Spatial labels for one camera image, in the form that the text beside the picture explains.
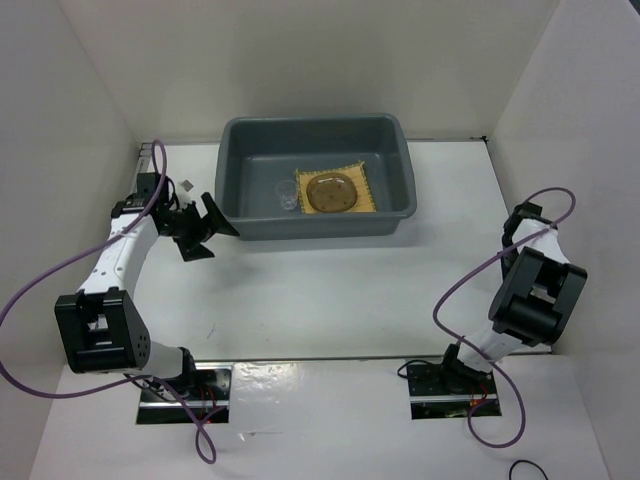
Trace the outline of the clear plastic cup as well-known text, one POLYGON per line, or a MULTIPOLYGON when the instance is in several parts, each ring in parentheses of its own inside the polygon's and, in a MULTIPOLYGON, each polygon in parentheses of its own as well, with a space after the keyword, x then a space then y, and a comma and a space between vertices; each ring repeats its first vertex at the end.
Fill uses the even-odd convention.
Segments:
POLYGON ((288 212, 295 211, 299 202, 299 187, 295 180, 282 180, 275 186, 280 207, 288 212))

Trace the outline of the yellow woven bamboo mat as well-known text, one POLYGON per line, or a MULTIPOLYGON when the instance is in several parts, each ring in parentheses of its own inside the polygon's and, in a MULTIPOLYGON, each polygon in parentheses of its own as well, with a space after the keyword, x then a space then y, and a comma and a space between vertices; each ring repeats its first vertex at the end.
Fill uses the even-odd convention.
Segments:
POLYGON ((304 214, 374 213, 376 203, 365 162, 338 168, 295 171, 299 205, 304 214))

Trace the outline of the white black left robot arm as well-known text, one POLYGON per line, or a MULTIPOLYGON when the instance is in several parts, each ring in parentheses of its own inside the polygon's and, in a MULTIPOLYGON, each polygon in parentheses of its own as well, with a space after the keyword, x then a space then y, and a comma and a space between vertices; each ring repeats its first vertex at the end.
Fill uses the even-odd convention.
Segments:
POLYGON ((146 375, 176 399, 199 387, 188 349, 155 342, 134 304, 134 292, 147 255, 161 237, 171 239, 186 261, 210 259, 206 242, 216 234, 235 236, 210 193, 183 202, 158 173, 142 173, 129 196, 111 211, 109 244, 74 294, 60 296, 54 314, 70 369, 76 374, 146 375))

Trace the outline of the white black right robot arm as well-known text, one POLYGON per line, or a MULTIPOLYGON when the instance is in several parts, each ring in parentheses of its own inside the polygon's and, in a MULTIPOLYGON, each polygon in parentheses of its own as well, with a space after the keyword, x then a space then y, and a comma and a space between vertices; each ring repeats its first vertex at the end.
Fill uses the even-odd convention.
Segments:
POLYGON ((561 337, 588 274, 562 252, 558 229, 541 206, 517 205, 503 226, 503 283, 488 312, 489 323, 470 337, 482 352, 453 344, 445 351, 438 381, 450 393, 481 382, 492 364, 524 347, 551 346, 561 337))

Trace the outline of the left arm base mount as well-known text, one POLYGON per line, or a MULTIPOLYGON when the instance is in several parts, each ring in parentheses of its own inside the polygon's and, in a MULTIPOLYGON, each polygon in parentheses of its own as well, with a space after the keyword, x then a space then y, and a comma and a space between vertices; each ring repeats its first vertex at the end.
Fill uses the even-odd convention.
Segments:
MULTIPOLYGON (((209 424, 229 422, 233 366, 218 362, 198 362, 195 384, 179 394, 198 420, 209 424)), ((174 396, 159 384, 136 382, 140 398, 137 425, 177 425, 191 422, 174 396)))

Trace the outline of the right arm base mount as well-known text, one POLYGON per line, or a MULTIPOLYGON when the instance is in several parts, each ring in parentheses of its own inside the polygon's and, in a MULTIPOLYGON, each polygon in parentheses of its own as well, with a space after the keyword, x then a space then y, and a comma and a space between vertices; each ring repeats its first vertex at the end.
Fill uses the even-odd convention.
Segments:
POLYGON ((482 380, 443 373, 439 364, 411 359, 396 375, 407 384, 411 418, 462 419, 471 410, 474 417, 502 415, 493 376, 482 380))

